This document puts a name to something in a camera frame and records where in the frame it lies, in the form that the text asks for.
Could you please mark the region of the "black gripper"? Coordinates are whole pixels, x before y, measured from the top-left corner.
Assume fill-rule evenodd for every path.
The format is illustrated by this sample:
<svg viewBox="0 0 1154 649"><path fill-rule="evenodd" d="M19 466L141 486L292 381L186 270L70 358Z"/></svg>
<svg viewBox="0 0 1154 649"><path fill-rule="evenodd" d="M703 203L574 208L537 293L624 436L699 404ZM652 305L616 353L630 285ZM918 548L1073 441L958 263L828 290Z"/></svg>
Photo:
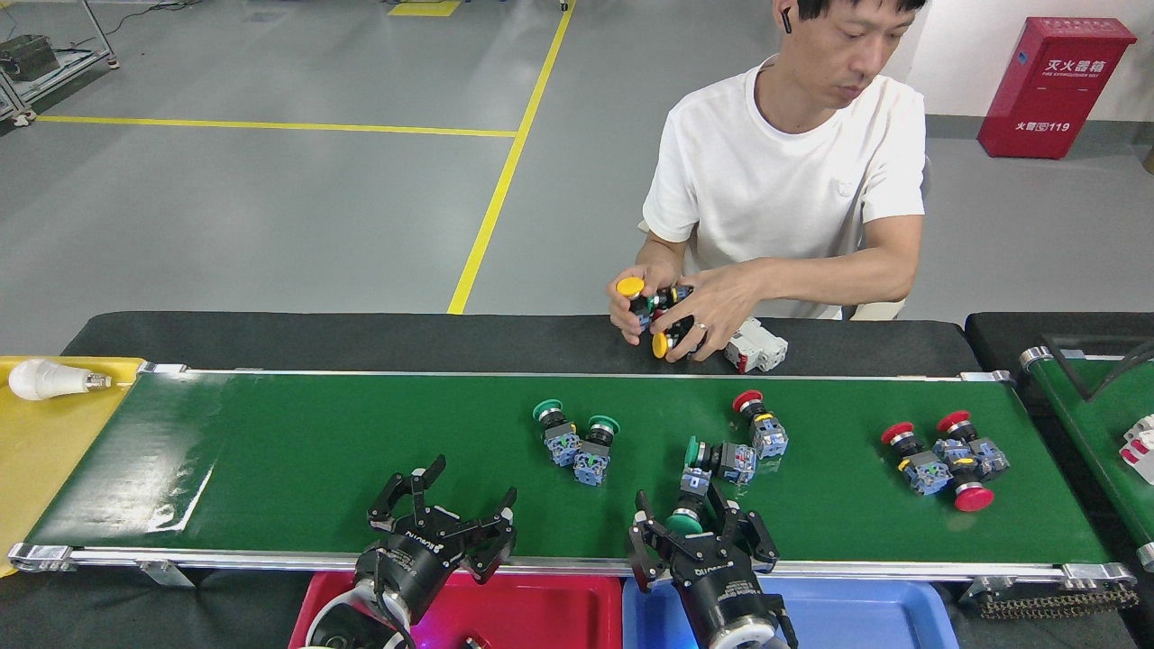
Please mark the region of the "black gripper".
<svg viewBox="0 0 1154 649"><path fill-rule="evenodd" d="M460 562L478 584L485 584L512 554L517 539L514 505L517 488L508 488L490 516L463 520L450 512L430 512L426 488L444 471L439 453L428 468L394 473L368 508L368 522L380 540L357 562L357 583L370 584L380 619L403 627L421 620ZM412 497L415 510L396 517L400 498Z"/></svg>
<svg viewBox="0 0 1154 649"><path fill-rule="evenodd" d="M643 594L649 594L657 580L668 579L672 568L672 581L697 646L778 646L778 622L754 570L774 570L780 554L757 512L745 512L713 490L712 506L720 525L717 537L690 535L687 549L675 553L677 534L655 519L645 490L637 492L635 505L629 564Z"/></svg>

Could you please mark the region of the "person's left hand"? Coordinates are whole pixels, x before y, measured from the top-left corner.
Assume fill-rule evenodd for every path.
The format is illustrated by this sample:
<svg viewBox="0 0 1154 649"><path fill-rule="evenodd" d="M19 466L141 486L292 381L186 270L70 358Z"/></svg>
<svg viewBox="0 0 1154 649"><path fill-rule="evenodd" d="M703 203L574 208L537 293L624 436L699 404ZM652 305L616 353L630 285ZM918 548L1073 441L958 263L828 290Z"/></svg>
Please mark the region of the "person's left hand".
<svg viewBox="0 0 1154 649"><path fill-rule="evenodd" d="M739 326L765 297L764 282L752 261L704 270L679 283L692 288L692 293L653 324L653 331L664 333L682 320L692 320L680 343L664 355L664 360L670 364L688 356L703 361L726 348Z"/></svg>

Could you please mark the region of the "person's right hand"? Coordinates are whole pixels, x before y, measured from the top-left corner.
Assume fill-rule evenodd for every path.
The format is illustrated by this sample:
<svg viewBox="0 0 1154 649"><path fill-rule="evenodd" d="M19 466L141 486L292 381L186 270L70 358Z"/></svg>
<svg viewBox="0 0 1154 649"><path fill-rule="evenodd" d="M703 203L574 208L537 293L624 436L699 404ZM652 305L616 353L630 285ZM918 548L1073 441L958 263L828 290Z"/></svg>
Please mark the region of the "person's right hand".
<svg viewBox="0 0 1154 649"><path fill-rule="evenodd" d="M640 296L651 298L661 288L670 288L680 278L680 275L679 263L650 261L627 267L606 285L605 291L609 296L610 323L619 328L627 343L638 345L640 333L645 328L640 324L638 316L631 312L630 303L632 299L630 296L619 292L619 283L623 279L632 279L634 283L640 282Z"/></svg>

